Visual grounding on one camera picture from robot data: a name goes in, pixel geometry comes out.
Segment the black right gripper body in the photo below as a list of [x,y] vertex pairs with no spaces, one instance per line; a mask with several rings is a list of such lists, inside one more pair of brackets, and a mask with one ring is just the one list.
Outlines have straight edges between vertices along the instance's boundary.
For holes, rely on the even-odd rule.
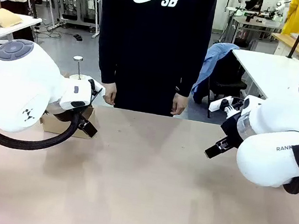
[[239,120],[240,116],[240,113],[236,113],[222,123],[221,128],[226,134],[226,137],[220,140],[223,148],[238,148],[243,142],[243,139],[237,129],[237,121]]

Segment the person's left hand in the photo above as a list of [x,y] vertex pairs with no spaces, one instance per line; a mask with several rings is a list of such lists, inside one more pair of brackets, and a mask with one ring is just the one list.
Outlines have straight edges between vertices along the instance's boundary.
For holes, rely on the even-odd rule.
[[188,101],[188,97],[176,93],[173,98],[171,115],[180,115],[186,109]]

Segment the person's right hand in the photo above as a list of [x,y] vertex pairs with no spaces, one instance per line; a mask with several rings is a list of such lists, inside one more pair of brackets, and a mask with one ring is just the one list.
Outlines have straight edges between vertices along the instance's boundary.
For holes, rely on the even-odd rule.
[[105,88],[105,95],[103,96],[104,100],[107,104],[113,106],[115,104],[115,96],[116,96],[116,92],[117,92],[116,84],[115,83],[109,83],[109,84],[104,83],[103,86]]

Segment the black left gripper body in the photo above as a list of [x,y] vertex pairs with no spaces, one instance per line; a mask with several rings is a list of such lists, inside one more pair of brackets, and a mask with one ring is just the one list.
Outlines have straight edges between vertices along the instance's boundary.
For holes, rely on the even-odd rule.
[[77,123],[79,121],[79,117],[81,116],[81,113],[82,113],[81,110],[75,108],[75,109],[63,111],[59,114],[55,114],[54,116],[59,121]]

